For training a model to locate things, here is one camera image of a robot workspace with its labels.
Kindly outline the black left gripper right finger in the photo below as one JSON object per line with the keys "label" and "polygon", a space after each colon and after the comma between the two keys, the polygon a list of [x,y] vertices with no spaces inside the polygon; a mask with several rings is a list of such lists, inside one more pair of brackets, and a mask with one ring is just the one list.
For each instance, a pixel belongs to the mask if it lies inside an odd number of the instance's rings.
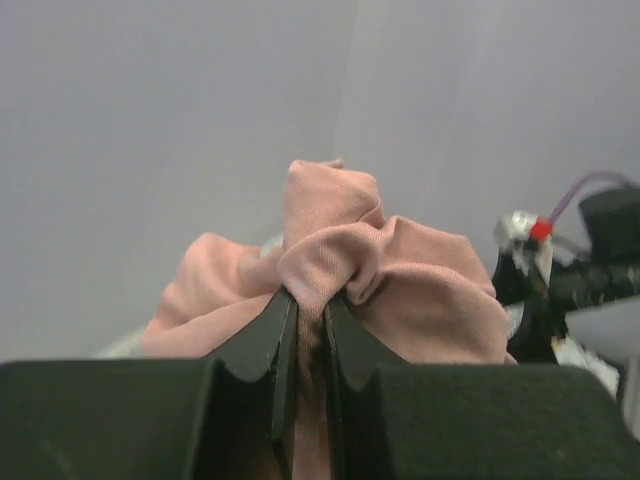
{"label": "black left gripper right finger", "polygon": [[400,357],[352,314],[343,294],[323,312],[326,413],[334,479],[380,479],[388,460],[380,369]]}

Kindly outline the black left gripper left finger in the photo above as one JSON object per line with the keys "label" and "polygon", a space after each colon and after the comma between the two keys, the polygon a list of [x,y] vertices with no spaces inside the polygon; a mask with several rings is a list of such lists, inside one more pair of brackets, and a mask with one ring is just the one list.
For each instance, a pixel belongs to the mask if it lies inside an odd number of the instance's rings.
{"label": "black left gripper left finger", "polygon": [[199,447],[202,479],[290,479],[293,474],[298,305],[287,291],[211,352]]}

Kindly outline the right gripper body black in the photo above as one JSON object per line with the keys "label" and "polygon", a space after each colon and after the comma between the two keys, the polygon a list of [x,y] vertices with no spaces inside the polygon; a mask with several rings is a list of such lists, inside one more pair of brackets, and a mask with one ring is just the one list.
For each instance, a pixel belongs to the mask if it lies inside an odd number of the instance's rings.
{"label": "right gripper body black", "polygon": [[511,326],[507,350],[519,363],[555,363],[554,343],[568,334],[570,279],[549,240],[499,251],[492,283]]}

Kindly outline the pink t-shirt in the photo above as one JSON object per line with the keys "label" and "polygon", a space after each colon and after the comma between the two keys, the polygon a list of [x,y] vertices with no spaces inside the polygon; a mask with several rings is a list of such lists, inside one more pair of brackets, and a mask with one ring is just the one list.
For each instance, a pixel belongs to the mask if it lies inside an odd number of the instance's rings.
{"label": "pink t-shirt", "polygon": [[248,325],[285,287],[299,306],[293,475],[329,477],[321,314],[345,291],[355,317],[412,363],[509,361],[509,319],[469,241],[386,217],[373,176],[341,161],[293,162],[284,233],[263,253],[206,233],[186,251],[141,340],[156,357],[199,357]]}

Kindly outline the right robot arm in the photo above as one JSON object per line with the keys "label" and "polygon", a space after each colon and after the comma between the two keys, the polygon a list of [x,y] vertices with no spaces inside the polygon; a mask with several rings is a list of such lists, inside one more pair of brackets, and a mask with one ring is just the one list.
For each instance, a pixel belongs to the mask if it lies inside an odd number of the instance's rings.
{"label": "right robot arm", "polygon": [[568,313],[639,293],[639,191],[618,187],[580,202],[592,242],[584,259],[549,261],[549,223],[521,214],[499,226],[494,284],[524,312],[509,348],[514,366],[416,365],[352,315],[326,307],[327,413],[335,479],[635,479],[639,443],[626,427],[639,365],[597,378],[568,352]]}

